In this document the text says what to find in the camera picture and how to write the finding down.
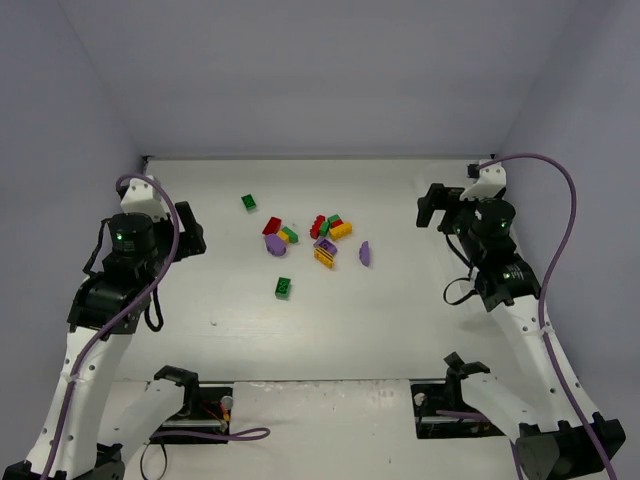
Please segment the small yellow lego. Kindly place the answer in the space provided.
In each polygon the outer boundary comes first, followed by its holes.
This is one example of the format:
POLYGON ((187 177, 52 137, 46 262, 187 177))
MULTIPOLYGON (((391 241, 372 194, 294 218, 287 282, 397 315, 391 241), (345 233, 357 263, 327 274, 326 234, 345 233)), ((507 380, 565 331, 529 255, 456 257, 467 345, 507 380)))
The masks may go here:
POLYGON ((276 235, 277 235, 280 239, 282 239, 286 244, 289 244, 289 243, 290 243, 290 238, 289 238, 289 236, 288 236, 288 235, 287 235, 283 230, 278 231, 278 232, 276 233, 276 235))

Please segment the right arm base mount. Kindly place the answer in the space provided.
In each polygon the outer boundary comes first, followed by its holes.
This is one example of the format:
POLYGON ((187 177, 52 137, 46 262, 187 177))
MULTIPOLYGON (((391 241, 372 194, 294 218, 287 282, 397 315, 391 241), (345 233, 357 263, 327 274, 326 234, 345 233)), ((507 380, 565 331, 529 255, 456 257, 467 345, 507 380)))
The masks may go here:
POLYGON ((477 439, 503 436, 478 410, 463 400, 462 381, 471 374, 490 373, 481 362, 467 363, 452 352, 444 358, 443 379, 411 380, 416 437, 420 440, 477 439))

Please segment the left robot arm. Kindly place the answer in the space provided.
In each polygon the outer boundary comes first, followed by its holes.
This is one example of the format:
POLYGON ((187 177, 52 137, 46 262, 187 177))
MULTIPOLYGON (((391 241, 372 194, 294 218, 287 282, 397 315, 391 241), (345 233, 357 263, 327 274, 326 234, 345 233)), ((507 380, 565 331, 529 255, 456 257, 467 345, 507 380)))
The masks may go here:
POLYGON ((102 428, 115 371, 138 323, 159 306, 168 267, 206 250, 203 227, 187 202, 116 214, 102 221, 111 252, 103 268, 84 268, 72 301, 60 379, 45 424, 27 458, 6 468, 7 479, 121 479, 136 450, 174 414, 195 410, 196 373, 164 366, 149 392, 102 428))

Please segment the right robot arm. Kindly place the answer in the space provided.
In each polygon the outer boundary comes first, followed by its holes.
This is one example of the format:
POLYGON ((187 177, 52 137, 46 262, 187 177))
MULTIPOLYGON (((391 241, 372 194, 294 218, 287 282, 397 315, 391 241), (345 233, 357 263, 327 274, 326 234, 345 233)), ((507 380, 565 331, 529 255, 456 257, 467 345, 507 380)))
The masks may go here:
POLYGON ((508 340, 525 381, 522 399, 481 362, 446 357, 446 385, 455 408, 469 407, 499 429, 529 479, 575 479, 608 471, 626 440, 619 420, 604 418, 564 354, 542 303, 541 286, 519 255, 510 227, 515 208, 500 196, 465 198, 461 188, 432 184, 417 201, 416 225, 438 226, 468 270, 472 288, 508 340))

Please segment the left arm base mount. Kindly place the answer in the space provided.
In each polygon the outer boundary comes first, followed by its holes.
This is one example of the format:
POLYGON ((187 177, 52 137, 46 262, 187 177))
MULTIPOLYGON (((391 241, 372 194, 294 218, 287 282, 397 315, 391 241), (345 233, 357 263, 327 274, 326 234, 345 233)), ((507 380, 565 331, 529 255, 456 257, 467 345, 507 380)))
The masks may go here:
POLYGON ((153 380, 168 380, 182 389, 181 409, 166 419, 156 433, 166 436, 151 438, 151 444, 214 445, 227 444, 233 408, 233 386, 202 382, 197 373, 165 365, 153 380))

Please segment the purple oval lego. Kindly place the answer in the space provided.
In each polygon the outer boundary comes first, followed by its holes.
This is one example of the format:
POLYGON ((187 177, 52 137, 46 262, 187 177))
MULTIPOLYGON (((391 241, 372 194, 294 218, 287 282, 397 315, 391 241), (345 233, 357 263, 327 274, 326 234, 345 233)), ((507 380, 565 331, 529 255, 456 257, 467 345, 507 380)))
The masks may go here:
POLYGON ((287 252, 287 242, 276 233, 266 235, 264 242, 266 250, 275 257, 282 257, 287 252))

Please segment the purple half-round lego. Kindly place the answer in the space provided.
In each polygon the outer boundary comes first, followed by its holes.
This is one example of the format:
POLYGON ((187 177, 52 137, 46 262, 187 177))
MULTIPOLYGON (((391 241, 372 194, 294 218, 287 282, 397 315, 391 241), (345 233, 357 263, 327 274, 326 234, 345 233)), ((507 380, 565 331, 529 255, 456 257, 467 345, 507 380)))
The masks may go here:
POLYGON ((371 249, 368 241, 364 241, 359 248, 359 261, 365 267, 371 264, 371 249))

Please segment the purple square lego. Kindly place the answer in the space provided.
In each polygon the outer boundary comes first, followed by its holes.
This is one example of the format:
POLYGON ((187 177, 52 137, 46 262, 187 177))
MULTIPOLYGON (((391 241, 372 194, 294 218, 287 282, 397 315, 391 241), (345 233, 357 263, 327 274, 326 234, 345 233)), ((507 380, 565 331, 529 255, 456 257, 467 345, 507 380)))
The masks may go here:
POLYGON ((314 243, 315 248, 322 248, 326 250, 330 255, 337 253, 337 247, 327 238, 319 237, 314 243))

